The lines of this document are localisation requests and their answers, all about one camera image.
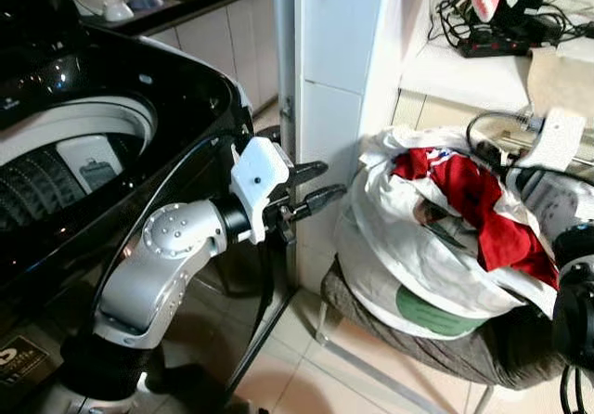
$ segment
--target red cloth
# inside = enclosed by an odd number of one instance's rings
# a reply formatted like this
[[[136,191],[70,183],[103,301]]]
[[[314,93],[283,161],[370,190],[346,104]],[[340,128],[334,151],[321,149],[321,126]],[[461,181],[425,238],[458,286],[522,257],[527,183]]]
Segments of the red cloth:
[[[557,269],[532,229],[493,209],[502,191],[488,170],[450,149],[410,149],[394,163],[393,175],[407,180],[430,177],[448,203],[477,229],[477,260],[485,270],[511,266],[558,289]]]

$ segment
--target white shelf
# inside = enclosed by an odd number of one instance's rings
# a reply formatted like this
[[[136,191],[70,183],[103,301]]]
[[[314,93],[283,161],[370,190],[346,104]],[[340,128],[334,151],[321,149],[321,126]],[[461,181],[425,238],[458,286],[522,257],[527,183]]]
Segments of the white shelf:
[[[408,62],[402,89],[484,110],[518,111],[528,105],[528,57],[464,58],[440,40]]]

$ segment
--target washing machine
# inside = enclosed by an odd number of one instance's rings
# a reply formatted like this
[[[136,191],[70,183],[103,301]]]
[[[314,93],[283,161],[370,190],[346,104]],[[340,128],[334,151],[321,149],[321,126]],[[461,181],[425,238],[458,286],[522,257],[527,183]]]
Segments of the washing machine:
[[[155,208],[224,194],[250,134],[248,102],[221,72],[86,28],[71,0],[0,0],[0,411],[17,412],[59,365],[40,314],[97,282],[89,276],[125,254]],[[249,328],[232,341],[238,351],[264,298],[257,257],[230,252],[210,275],[244,263],[235,315]],[[87,308],[83,297],[66,301]],[[241,354],[217,365],[220,382]]]

